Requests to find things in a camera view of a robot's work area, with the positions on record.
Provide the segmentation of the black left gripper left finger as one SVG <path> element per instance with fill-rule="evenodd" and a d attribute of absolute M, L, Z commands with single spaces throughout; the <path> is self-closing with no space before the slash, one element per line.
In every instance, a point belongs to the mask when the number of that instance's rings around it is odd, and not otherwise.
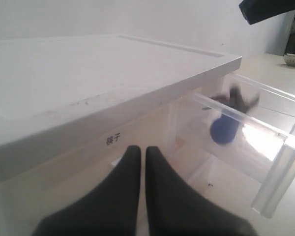
<path fill-rule="evenodd" d="M 44 218 L 34 236 L 134 236 L 141 149 L 129 146 L 109 175 L 84 197 Z"/>

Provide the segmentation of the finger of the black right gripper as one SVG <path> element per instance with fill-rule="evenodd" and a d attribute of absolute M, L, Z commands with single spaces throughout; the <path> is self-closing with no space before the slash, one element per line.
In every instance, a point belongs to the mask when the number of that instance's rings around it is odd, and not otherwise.
<path fill-rule="evenodd" d="M 295 0 L 243 0 L 239 8 L 248 24 L 295 10 Z"/>

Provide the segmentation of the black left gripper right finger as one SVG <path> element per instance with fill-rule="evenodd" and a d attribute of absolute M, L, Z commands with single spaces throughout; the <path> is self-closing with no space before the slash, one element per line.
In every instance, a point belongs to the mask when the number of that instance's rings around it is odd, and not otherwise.
<path fill-rule="evenodd" d="M 146 149 L 145 189 L 151 236 L 255 236 L 251 224 L 210 202 L 171 167 L 158 147 Z"/>

